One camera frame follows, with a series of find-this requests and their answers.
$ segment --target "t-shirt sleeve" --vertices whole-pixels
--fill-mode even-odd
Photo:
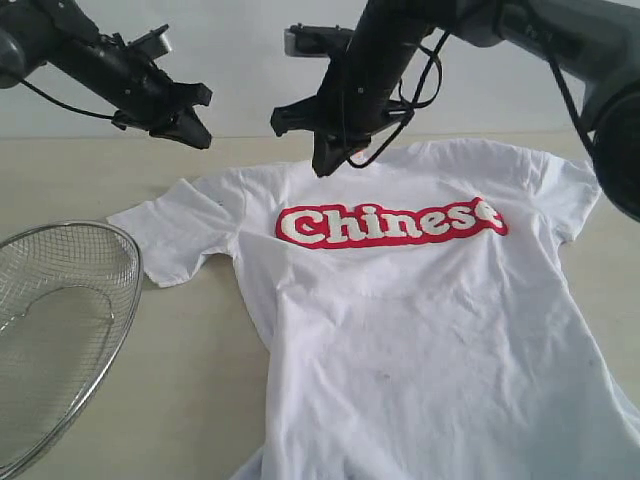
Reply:
[[[170,287],[190,280],[209,255],[234,254],[244,203],[241,172],[234,169],[192,184],[180,180],[157,200],[108,221],[136,240],[149,278]]]
[[[600,197],[590,163],[531,152],[529,192],[560,243],[574,241]]]

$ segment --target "robotic arm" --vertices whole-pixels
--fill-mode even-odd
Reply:
[[[102,35],[74,0],[0,0],[0,88],[50,62],[116,106],[105,117],[116,127],[208,148],[211,135],[193,107],[209,105],[211,91],[174,83],[154,62],[170,51],[167,29],[125,44],[118,34]]]
[[[314,132],[314,170],[331,175],[373,135],[411,120],[390,98],[435,28],[477,47],[510,41],[583,80],[576,128],[605,193],[640,221],[640,10],[604,0],[369,0],[355,31],[291,27],[287,54],[331,62],[316,96],[275,109],[276,134]]]

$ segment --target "white t-shirt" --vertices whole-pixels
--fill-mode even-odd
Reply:
[[[271,352],[236,478],[631,480],[640,414],[558,257],[598,196],[585,163],[456,140],[182,180],[110,221],[160,286],[233,257]]]

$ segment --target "wire mesh basket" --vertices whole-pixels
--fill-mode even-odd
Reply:
[[[35,228],[0,243],[0,480],[69,428],[126,338],[142,258],[95,222]]]

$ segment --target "beige table surface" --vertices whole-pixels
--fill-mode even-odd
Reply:
[[[582,156],[570,133],[490,137]],[[310,154],[308,136],[216,140],[209,152],[147,139],[0,141],[0,234],[105,217],[164,193],[180,177]],[[603,200],[563,258],[611,370],[640,404],[640,224]],[[267,363],[229,260],[211,259],[173,289],[146,282],[131,334],[97,397],[21,478],[228,478],[264,438]]]

